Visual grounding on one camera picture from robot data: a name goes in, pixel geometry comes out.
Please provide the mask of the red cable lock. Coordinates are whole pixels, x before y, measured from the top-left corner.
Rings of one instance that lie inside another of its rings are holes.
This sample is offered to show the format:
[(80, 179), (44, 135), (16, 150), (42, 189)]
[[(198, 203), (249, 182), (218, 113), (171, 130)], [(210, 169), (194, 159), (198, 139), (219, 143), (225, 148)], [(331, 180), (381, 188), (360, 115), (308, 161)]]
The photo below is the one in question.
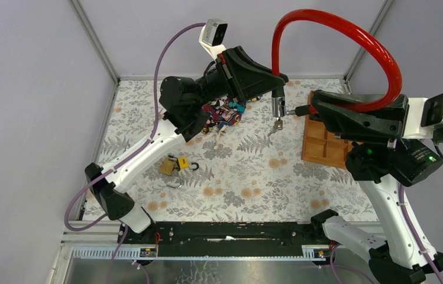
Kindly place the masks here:
[[(287, 33), (290, 25), (296, 25), (299, 22), (311, 22), (315, 26), (320, 25), (326, 28), (327, 31), (308, 38), (311, 45), (309, 49), (301, 44), (299, 47), (303, 51), (286, 51), (282, 48), (282, 36)], [(391, 104), (402, 90), (402, 74), (395, 58), (366, 30), (330, 12), (317, 9), (296, 9), (282, 16), (274, 29), (271, 41), (271, 69), (274, 75), (285, 73), (287, 65), (282, 63), (283, 59), (295, 60), (304, 55), (317, 58), (321, 64), (325, 64), (330, 59), (335, 62), (339, 58), (345, 58), (342, 52), (351, 54), (348, 48), (354, 43), (370, 54), (379, 64), (386, 75), (388, 87), (384, 97), (378, 101), (345, 106), (357, 112), (384, 108)]]

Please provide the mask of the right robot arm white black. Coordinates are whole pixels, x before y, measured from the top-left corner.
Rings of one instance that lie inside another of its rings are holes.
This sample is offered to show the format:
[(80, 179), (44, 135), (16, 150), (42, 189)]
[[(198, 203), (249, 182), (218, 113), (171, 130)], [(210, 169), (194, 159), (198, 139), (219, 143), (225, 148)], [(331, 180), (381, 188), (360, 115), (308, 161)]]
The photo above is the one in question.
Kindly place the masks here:
[(353, 111), (348, 103), (372, 102), (375, 95), (314, 91), (316, 117), (339, 138), (352, 142), (345, 166), (370, 200), (384, 238), (369, 235), (328, 210), (312, 218), (310, 236), (319, 244), (332, 240), (360, 256), (380, 283), (423, 283), (443, 271), (443, 253), (426, 238), (405, 188), (443, 165), (443, 94), (433, 98), (399, 95), (375, 111)]

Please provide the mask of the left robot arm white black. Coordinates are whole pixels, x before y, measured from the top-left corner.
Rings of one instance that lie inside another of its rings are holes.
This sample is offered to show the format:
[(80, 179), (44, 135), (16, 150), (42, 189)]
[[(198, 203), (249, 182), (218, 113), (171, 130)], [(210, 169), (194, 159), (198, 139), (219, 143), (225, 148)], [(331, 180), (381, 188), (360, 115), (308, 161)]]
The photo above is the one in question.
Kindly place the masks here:
[(127, 193), (142, 172), (165, 154), (199, 134), (209, 115), (204, 106), (219, 98), (247, 102), (271, 92), (283, 94), (287, 75), (256, 63), (240, 46), (205, 47), (211, 66), (198, 79), (169, 76), (160, 85), (159, 104), (166, 110), (156, 114), (150, 134), (103, 166), (91, 163), (85, 176), (92, 194), (110, 220), (118, 220), (131, 230), (139, 243), (154, 235), (152, 219)]

